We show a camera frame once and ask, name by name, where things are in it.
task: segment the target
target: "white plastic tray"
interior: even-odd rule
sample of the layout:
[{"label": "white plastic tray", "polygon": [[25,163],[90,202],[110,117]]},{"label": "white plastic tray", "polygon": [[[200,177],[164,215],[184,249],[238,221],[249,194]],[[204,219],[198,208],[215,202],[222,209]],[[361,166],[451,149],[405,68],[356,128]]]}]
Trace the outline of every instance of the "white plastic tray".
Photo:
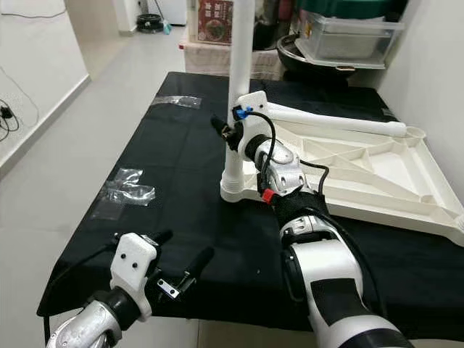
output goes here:
[{"label": "white plastic tray", "polygon": [[[418,129],[405,138],[276,121],[278,139],[303,160],[331,171],[324,194],[331,214],[447,237],[464,247],[464,208]],[[303,166],[317,188],[321,171]],[[246,188],[256,170],[244,166]]]}]

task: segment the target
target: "table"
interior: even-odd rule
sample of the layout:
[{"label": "table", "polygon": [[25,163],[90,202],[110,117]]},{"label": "table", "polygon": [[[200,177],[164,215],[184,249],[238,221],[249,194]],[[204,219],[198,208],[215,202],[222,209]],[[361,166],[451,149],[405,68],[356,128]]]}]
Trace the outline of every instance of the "table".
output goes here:
[{"label": "table", "polygon": [[[390,121],[374,90],[327,90],[300,83],[253,80],[270,102],[309,112]],[[121,167],[144,170],[140,184],[154,186],[148,207],[126,206],[119,220],[92,219],[94,200],[56,263],[50,281],[63,269],[107,243],[113,233],[152,233],[172,228],[159,266],[168,278],[181,276],[206,246],[216,255],[183,303],[163,302],[154,314],[224,320],[292,330],[310,330],[302,311],[284,290],[278,226],[271,208],[259,202],[229,204],[220,199],[225,144],[210,126],[226,119],[228,79],[171,72],[158,96],[196,96],[200,109],[151,106],[109,174]],[[464,249],[445,238],[350,219],[350,230],[378,274],[390,320],[409,339],[464,341]],[[40,316],[81,307],[98,289],[109,288],[111,254],[79,267],[54,288],[38,308]],[[365,300],[373,290],[365,284]]]}]

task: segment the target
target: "clear plastic container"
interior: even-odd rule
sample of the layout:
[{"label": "clear plastic container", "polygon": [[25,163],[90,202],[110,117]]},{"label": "clear plastic container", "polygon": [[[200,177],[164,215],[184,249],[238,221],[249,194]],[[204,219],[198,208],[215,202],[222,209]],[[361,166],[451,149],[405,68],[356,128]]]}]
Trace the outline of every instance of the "clear plastic container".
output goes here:
[{"label": "clear plastic container", "polygon": [[309,13],[306,30],[296,45],[304,57],[317,65],[383,69],[385,57],[403,23],[342,20]]}]

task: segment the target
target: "gray floor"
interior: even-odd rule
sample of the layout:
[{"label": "gray floor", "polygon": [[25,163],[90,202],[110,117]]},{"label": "gray floor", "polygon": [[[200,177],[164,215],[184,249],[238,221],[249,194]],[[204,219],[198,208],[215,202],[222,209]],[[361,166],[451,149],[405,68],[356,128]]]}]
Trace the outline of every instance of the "gray floor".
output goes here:
[{"label": "gray floor", "polygon": [[[0,183],[0,347],[43,346],[35,311],[51,268],[166,73],[183,71],[182,34],[182,28],[174,28],[170,36],[132,38]],[[52,326],[67,316],[53,318]],[[119,345],[197,346],[310,348],[314,338],[254,326],[152,318],[135,324]]]}]

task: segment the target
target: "refrigerator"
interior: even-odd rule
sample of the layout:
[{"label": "refrigerator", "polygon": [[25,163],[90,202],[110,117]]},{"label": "refrigerator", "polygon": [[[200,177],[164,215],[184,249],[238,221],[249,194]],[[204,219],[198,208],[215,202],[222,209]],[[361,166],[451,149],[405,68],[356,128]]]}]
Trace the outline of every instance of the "refrigerator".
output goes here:
[{"label": "refrigerator", "polygon": [[[154,0],[146,1],[150,13],[160,13]],[[158,0],[158,4],[159,7],[161,7],[161,12],[169,23],[174,25],[187,24],[187,0]]]}]

